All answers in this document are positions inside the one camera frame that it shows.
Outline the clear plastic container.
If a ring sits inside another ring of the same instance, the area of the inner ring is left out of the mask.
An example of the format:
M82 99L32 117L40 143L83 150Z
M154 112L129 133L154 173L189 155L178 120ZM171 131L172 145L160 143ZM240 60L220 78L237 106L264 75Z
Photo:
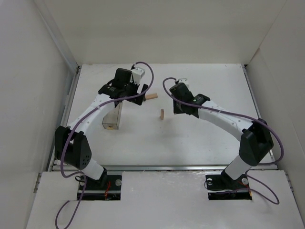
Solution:
M108 126L112 126L113 130L118 130L121 120L123 103L119 103L114 109L112 109L102 121L104 129L107 129Z

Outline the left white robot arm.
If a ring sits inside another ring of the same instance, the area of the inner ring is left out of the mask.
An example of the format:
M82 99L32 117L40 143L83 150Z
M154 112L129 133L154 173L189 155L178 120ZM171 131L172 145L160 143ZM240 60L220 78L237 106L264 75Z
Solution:
M123 100L141 105L148 85L137 92L145 70L132 67L118 68L114 78L102 86L89 107L67 127L55 131L55 159L81 171L88 179L102 187L107 170L92 158L89 135L102 123L103 118Z

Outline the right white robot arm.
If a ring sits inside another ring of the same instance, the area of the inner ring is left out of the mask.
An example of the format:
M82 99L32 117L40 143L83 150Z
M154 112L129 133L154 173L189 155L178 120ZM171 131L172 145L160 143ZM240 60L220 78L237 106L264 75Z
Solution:
M240 143L236 158L218 175L207 175L206 183L210 191L236 190L246 187L246 172L257 166L274 144L266 122L252 121L226 114L209 97L194 96L185 83L176 83L170 88L174 97L173 111L176 114L193 115L208 121L234 136Z

